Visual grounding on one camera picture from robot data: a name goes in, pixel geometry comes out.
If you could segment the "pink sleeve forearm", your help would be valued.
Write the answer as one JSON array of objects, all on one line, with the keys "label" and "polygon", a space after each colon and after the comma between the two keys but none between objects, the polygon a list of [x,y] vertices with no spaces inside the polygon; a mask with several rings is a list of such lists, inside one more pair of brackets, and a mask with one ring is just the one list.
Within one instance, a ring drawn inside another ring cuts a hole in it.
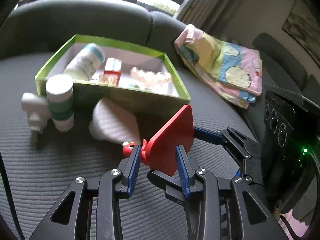
[{"label": "pink sleeve forearm", "polygon": [[[309,226],[306,225],[305,222],[300,222],[299,220],[295,219],[292,213],[293,211],[291,210],[289,213],[282,214],[282,216],[288,221],[289,225],[291,226],[295,234],[299,237],[302,237],[304,233],[307,231]],[[278,221],[278,223],[286,233],[288,239],[293,240],[285,223],[281,219]]]}]

